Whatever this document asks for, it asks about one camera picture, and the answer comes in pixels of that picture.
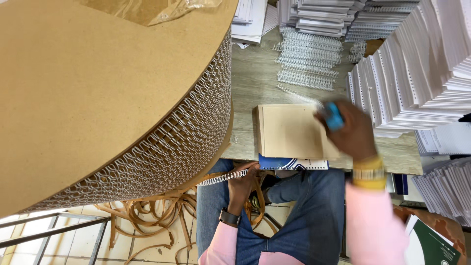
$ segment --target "plastic wrap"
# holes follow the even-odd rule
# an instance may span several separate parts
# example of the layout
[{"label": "plastic wrap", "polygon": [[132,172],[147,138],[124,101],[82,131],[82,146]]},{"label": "plastic wrap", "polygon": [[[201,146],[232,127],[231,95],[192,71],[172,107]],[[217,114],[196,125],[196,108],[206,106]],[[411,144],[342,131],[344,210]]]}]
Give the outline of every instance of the plastic wrap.
[{"label": "plastic wrap", "polygon": [[222,0],[74,0],[81,5],[143,26],[179,18],[195,8],[214,8]]}]

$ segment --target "stack of wire combs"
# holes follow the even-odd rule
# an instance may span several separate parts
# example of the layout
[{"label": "stack of wire combs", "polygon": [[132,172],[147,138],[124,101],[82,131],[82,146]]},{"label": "stack of wire combs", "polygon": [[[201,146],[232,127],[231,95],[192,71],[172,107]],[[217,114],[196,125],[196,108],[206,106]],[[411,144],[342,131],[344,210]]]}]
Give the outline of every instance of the stack of wire combs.
[{"label": "stack of wire combs", "polygon": [[275,62],[282,64],[278,81],[303,87],[333,91],[339,72],[332,67],[341,62],[342,42],[336,38],[296,32],[285,28],[283,40],[273,49],[280,51]]}]

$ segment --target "pink shirt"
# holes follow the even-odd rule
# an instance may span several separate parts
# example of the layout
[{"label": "pink shirt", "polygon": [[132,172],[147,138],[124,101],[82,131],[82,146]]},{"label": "pink shirt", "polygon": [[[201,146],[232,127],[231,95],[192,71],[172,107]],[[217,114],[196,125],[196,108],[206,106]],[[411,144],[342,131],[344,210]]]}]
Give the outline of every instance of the pink shirt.
[{"label": "pink shirt", "polygon": [[[347,183],[347,244],[350,259],[358,265],[403,265],[409,239],[404,224],[392,211],[389,193],[357,188]],[[236,263],[237,228],[219,223],[200,265]],[[262,252],[260,265],[302,265],[292,256]]]}]

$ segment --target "wood grain surface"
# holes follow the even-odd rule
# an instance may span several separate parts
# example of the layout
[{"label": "wood grain surface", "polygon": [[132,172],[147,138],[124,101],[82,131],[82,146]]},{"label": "wood grain surface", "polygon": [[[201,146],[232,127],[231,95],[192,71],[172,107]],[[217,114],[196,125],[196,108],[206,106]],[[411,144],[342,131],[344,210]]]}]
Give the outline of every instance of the wood grain surface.
[{"label": "wood grain surface", "polygon": [[[276,74],[281,69],[275,63],[279,52],[272,50],[273,45],[281,41],[278,27],[262,37],[260,45],[250,45],[241,49],[232,46],[232,100],[234,103],[234,127],[231,147],[222,157],[241,160],[258,160],[257,130],[255,107],[259,104],[304,103],[276,88]],[[315,99],[327,100],[346,97],[345,76],[354,64],[347,59],[352,43],[345,43],[342,63],[334,70],[339,76],[334,91],[310,89],[282,83],[299,93]],[[386,170],[392,173],[422,174],[417,143],[413,133],[403,134],[398,139],[376,137],[378,151],[384,157]],[[341,154],[336,161],[329,161],[335,168],[351,169],[351,158]]]}]

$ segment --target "wristwatch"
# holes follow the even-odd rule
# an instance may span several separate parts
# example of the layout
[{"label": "wristwatch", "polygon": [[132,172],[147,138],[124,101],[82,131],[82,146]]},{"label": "wristwatch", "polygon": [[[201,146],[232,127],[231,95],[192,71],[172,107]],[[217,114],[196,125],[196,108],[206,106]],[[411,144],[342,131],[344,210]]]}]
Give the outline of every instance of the wristwatch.
[{"label": "wristwatch", "polygon": [[228,224],[235,224],[239,225],[240,223],[240,216],[236,216],[227,212],[227,207],[223,207],[221,210],[221,214],[219,215],[219,221],[226,222]]}]

